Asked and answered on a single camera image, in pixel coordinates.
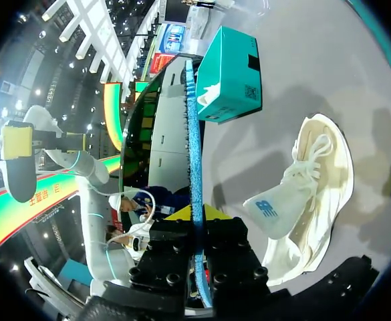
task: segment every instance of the ceiling light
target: ceiling light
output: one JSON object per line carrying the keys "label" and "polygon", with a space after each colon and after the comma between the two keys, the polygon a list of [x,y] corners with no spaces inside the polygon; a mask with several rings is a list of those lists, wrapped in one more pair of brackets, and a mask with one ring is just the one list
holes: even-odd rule
{"label": "ceiling light", "polygon": [[2,109],[1,116],[2,117],[7,117],[8,116],[8,109],[6,107],[4,107]]}
{"label": "ceiling light", "polygon": [[22,110],[23,109],[23,102],[21,100],[18,100],[15,103],[15,109],[17,109],[17,110]]}

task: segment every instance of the blue shirt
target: blue shirt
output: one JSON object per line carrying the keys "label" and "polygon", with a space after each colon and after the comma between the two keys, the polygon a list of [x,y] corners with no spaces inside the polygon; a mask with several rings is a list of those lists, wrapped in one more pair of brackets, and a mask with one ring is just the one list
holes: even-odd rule
{"label": "blue shirt", "polygon": [[[189,195],[175,195],[165,187],[151,186],[144,188],[144,190],[151,193],[155,198],[156,206],[153,219],[164,219],[190,204]],[[150,199],[149,195],[143,192],[138,192],[136,196],[133,197],[133,201],[142,207],[141,209],[134,210],[135,214],[139,217],[147,213],[144,208],[146,205],[152,207],[152,199]]]}

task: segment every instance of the white hard hat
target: white hard hat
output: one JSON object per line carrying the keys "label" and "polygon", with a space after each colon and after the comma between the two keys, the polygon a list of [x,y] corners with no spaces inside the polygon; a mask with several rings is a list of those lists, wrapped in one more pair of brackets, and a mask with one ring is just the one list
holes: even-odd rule
{"label": "white hard hat", "polygon": [[115,211],[119,212],[121,207],[121,194],[116,193],[109,196],[109,205],[111,208],[113,208]]}

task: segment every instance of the white robotic arm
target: white robotic arm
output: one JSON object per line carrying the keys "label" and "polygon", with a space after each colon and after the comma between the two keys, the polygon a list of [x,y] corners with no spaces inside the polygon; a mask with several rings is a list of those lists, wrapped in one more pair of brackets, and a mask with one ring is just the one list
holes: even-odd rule
{"label": "white robotic arm", "polygon": [[109,250],[106,245],[105,219],[93,189],[106,184],[106,166],[84,151],[83,134],[66,134],[42,106],[32,106],[23,122],[0,120],[0,171],[5,188],[24,203],[36,190],[39,151],[76,174],[81,200],[82,233],[87,265],[95,280],[118,280],[128,285],[128,270],[134,261],[126,249]]}

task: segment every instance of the shoelace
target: shoelace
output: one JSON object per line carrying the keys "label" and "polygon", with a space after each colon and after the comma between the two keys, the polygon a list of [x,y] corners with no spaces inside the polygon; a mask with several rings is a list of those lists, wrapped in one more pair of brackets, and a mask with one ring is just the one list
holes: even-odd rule
{"label": "shoelace", "polygon": [[334,146],[331,139],[328,135],[322,134],[317,137],[311,148],[309,149],[309,155],[307,160],[298,160],[297,159],[297,141],[291,150],[291,156],[293,158],[293,164],[290,165],[283,174],[283,179],[281,182],[294,179],[298,176],[306,181],[305,184],[300,186],[301,189],[309,189],[309,198],[311,200],[311,206],[309,211],[312,212],[315,207],[315,200],[318,187],[318,179],[320,178],[320,164],[316,162],[317,158],[329,155]]}

